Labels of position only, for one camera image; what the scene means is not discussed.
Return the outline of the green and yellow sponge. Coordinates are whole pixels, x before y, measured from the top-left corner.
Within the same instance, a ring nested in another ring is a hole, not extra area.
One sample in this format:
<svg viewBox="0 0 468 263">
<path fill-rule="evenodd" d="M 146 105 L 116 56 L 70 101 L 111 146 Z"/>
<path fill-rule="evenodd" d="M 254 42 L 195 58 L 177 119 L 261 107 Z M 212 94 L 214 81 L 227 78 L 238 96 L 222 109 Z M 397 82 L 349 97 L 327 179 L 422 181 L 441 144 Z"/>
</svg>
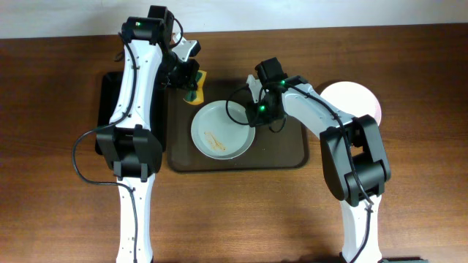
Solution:
<svg viewBox="0 0 468 263">
<path fill-rule="evenodd" d="M 199 70 L 195 77 L 197 87 L 194 91 L 188 91 L 184 97 L 184 101 L 191 105 L 199 105 L 204 102 L 203 86 L 207 72 Z"/>
</svg>

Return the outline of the pale blue plate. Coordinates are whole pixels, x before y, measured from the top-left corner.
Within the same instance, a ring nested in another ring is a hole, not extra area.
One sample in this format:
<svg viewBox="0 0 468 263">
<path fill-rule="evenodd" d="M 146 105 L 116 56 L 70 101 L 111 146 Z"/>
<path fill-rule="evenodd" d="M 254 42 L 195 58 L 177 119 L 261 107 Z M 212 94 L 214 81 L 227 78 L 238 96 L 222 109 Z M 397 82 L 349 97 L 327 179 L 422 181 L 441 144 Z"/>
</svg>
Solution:
<svg viewBox="0 0 468 263">
<path fill-rule="evenodd" d="M 194 116 L 190 128 L 195 147 L 205 156 L 228 160 L 239 157 L 252 145 L 255 128 L 233 122 L 246 122 L 245 108 L 239 103 L 219 100 L 203 106 Z"/>
</svg>

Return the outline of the white plate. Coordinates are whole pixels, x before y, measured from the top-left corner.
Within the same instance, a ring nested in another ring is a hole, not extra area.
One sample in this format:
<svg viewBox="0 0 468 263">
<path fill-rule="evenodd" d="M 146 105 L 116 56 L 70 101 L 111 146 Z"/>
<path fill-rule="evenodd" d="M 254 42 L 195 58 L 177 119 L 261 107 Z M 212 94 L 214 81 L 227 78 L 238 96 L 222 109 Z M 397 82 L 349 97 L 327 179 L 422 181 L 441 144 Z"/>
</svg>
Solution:
<svg viewBox="0 0 468 263">
<path fill-rule="evenodd" d="M 330 84 L 320 94 L 333 106 L 356 117 L 370 115 L 379 126 L 382 120 L 382 108 L 377 97 L 365 86 L 339 81 Z"/>
</svg>

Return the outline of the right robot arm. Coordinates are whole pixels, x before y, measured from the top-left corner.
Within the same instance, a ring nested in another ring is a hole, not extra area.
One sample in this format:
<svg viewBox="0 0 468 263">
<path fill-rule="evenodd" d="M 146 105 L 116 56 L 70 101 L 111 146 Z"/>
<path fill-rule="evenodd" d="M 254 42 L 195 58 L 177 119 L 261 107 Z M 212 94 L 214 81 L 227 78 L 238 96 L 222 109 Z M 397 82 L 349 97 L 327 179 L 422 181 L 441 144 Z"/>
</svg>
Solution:
<svg viewBox="0 0 468 263">
<path fill-rule="evenodd" d="M 260 62 L 248 76 L 251 127 L 290 116 L 320 140 L 325 183 L 339 201 L 344 224 L 343 262 L 382 262 L 378 210 L 390 165 L 377 122 L 356 117 L 322 98 L 300 75 L 288 76 L 277 58 Z"/>
</svg>

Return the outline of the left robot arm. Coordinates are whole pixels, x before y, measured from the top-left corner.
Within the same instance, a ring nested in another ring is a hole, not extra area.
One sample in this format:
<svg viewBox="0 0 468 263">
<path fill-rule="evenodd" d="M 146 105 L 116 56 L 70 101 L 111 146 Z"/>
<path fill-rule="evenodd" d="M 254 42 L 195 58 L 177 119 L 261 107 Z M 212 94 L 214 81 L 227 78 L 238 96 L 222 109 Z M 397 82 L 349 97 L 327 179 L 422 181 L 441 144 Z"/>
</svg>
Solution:
<svg viewBox="0 0 468 263">
<path fill-rule="evenodd" d="M 116 180 L 120 198 L 117 262 L 152 262 L 151 192 L 162 163 L 161 142 L 151 131 L 158 89 L 180 88 L 186 99 L 203 102 L 206 73 L 194 57 L 197 40 L 174 33 L 174 14 L 152 5 L 144 18 L 130 17 L 121 27 L 124 72 L 109 125 L 97 132 L 97 144 Z"/>
</svg>

